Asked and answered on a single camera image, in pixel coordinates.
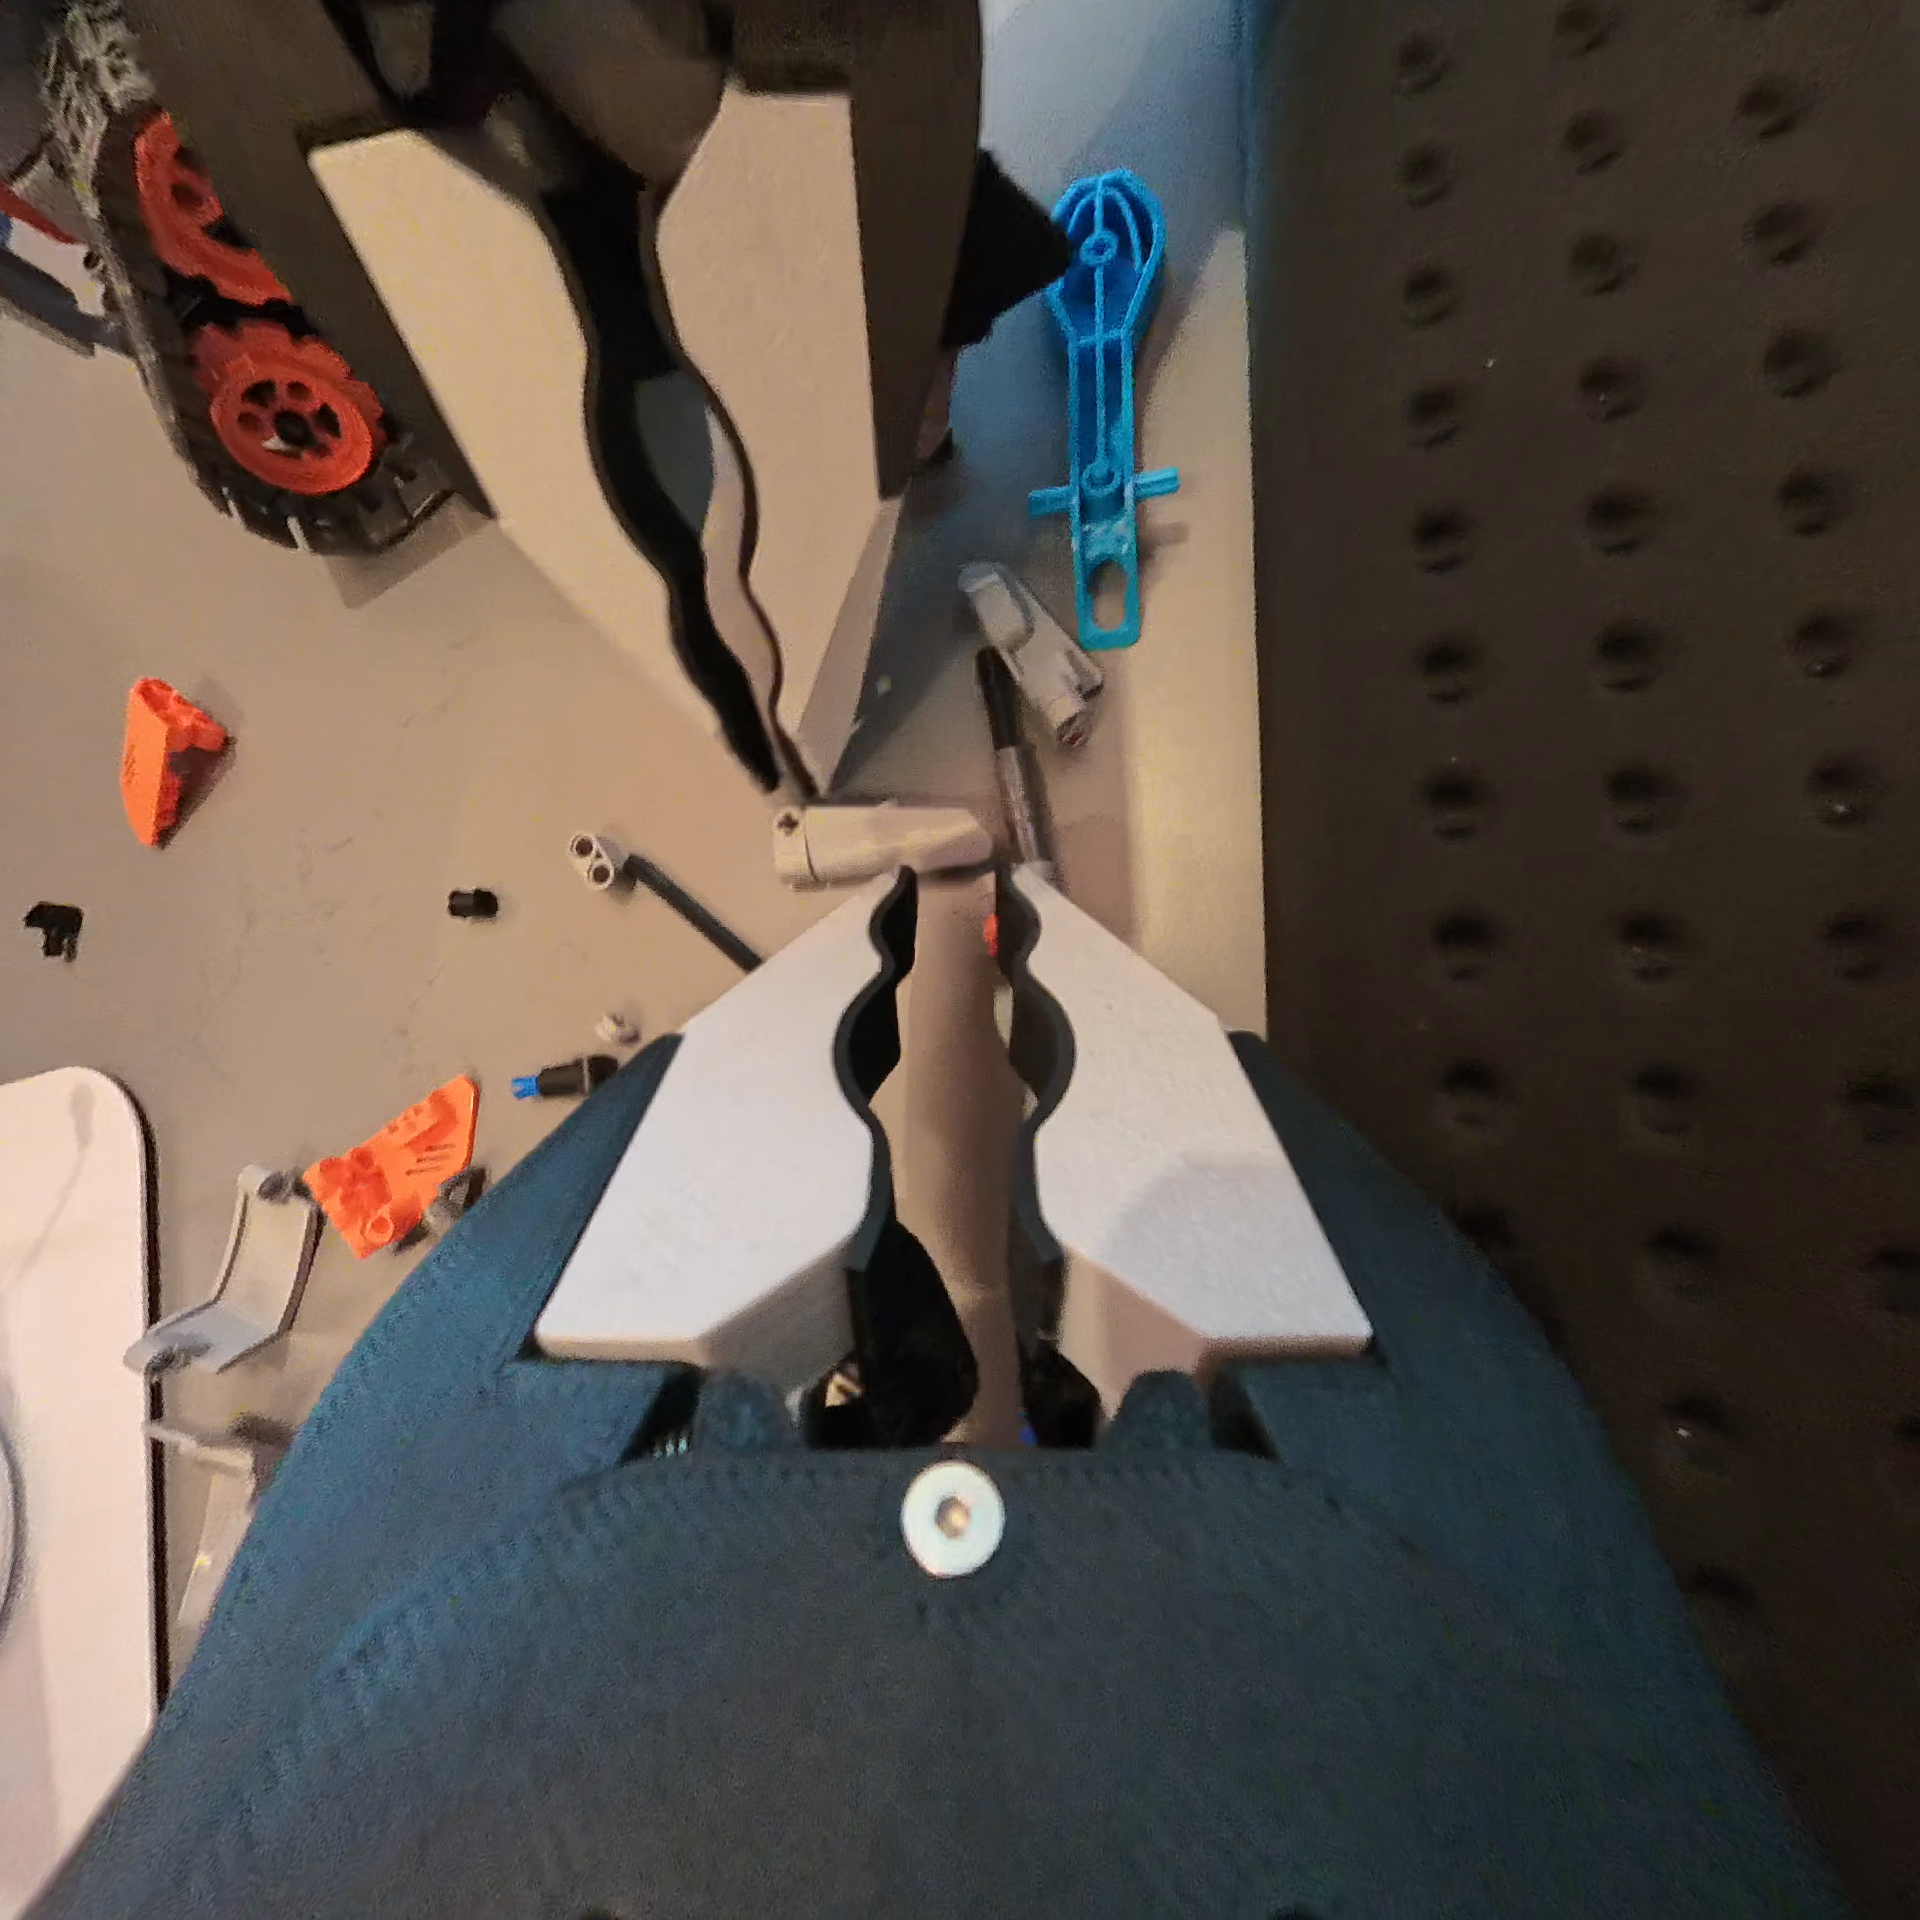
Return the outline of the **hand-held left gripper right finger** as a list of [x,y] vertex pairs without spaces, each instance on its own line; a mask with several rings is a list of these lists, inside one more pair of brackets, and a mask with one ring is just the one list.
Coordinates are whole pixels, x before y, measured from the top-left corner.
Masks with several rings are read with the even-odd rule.
[[1089,1447],[1147,1376],[1349,1361],[1374,1327],[1252,1077],[1260,1045],[1069,900],[996,877],[1023,1089],[1011,1256],[1023,1425]]

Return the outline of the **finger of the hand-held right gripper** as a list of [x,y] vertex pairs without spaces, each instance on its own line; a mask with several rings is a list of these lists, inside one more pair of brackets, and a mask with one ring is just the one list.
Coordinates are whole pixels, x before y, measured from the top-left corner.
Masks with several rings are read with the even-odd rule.
[[500,532],[774,794],[763,700],[714,616],[703,404],[641,269],[638,199],[610,179],[522,199],[494,157],[394,130],[306,165]]
[[829,791],[901,519],[881,489],[849,100],[726,83],[655,260],[703,392],[711,617],[783,791]]

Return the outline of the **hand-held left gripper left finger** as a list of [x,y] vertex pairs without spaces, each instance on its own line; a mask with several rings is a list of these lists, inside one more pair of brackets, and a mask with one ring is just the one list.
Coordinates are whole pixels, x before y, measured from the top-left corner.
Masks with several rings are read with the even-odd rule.
[[969,1333],[873,1108],[918,905],[910,869],[862,883],[666,1045],[535,1322],[543,1359],[748,1376],[833,1447],[914,1449],[972,1412]]

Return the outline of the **light grey beam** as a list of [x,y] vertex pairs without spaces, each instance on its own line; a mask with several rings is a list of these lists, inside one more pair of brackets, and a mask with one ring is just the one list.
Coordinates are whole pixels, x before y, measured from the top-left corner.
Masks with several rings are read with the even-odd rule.
[[972,874],[995,859],[995,839],[969,808],[810,802],[810,843],[818,890],[853,888],[887,874]]

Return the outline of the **tracked toy robot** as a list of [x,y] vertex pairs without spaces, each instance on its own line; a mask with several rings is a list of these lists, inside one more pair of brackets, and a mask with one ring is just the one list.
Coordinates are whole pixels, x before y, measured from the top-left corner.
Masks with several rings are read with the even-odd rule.
[[5,291],[123,352],[204,498],[367,560],[492,514],[319,189],[324,146],[475,125],[497,5],[5,5],[5,212],[79,248],[101,312]]

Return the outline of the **teal separator tool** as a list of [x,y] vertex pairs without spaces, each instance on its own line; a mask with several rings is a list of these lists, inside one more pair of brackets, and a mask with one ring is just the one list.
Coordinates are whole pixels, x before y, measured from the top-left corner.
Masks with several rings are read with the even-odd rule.
[[1177,468],[1137,459],[1137,359],[1162,298],[1166,216],[1139,175],[1113,168],[1071,180],[1051,217],[1069,245],[1044,291],[1062,351],[1068,474],[1034,489],[1027,511],[1066,521],[1076,637],[1108,655],[1141,637],[1139,511],[1182,488]]

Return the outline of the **long black axle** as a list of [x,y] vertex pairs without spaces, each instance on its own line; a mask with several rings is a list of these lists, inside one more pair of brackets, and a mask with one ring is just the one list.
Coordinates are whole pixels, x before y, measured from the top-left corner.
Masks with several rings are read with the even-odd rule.
[[629,853],[622,861],[629,883],[660,900],[674,916],[693,928],[711,949],[721,952],[742,973],[756,971],[763,956],[708,911],[694,893],[668,875],[653,859]]

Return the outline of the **orange flat panel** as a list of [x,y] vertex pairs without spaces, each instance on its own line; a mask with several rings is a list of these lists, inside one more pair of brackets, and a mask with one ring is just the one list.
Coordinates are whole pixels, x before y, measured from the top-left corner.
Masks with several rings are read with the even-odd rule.
[[354,1259],[415,1231],[447,1179],[473,1163],[477,1085],[455,1075],[343,1155],[308,1163],[301,1187]]

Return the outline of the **grey cylinder axle assembly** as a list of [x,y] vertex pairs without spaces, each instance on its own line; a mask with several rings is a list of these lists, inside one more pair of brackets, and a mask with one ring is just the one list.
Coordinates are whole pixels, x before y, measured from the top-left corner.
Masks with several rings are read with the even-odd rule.
[[1001,819],[1013,841],[1011,869],[1030,867],[1062,890],[1039,762],[1023,729],[1023,696],[990,644],[975,652],[975,687],[987,714]]

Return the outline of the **grey curved panel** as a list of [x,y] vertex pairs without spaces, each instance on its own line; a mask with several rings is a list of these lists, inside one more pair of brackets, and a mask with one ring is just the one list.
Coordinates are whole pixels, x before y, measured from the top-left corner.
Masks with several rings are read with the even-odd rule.
[[319,1248],[319,1228],[322,1212],[292,1170],[239,1169],[211,1296],[137,1337],[123,1353],[126,1369],[222,1376],[285,1337]]
[[198,1545],[175,1609],[175,1632],[185,1641],[197,1641],[250,1535],[259,1503],[294,1440],[294,1428],[245,1416],[219,1431],[164,1420],[149,1420],[142,1431],[161,1449],[173,1451],[207,1474]]

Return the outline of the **orange wedge brick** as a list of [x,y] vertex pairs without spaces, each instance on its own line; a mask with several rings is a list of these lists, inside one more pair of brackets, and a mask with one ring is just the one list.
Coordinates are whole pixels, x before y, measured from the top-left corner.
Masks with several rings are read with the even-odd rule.
[[137,679],[130,687],[117,788],[139,847],[161,849],[166,841],[188,788],[229,745],[229,729],[170,682]]

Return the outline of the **black dimpled mat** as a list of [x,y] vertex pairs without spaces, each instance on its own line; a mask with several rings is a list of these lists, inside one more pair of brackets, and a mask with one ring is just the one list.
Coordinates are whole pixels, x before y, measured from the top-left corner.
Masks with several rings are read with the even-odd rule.
[[1268,1025],[1915,1916],[1915,5],[1243,5]]

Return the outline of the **white stand base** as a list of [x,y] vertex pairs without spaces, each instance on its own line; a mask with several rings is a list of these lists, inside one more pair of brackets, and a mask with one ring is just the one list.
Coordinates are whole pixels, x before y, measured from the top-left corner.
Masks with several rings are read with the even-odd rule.
[[145,1745],[161,1692],[149,1141],[90,1067],[3,1089],[3,1884],[33,1899]]

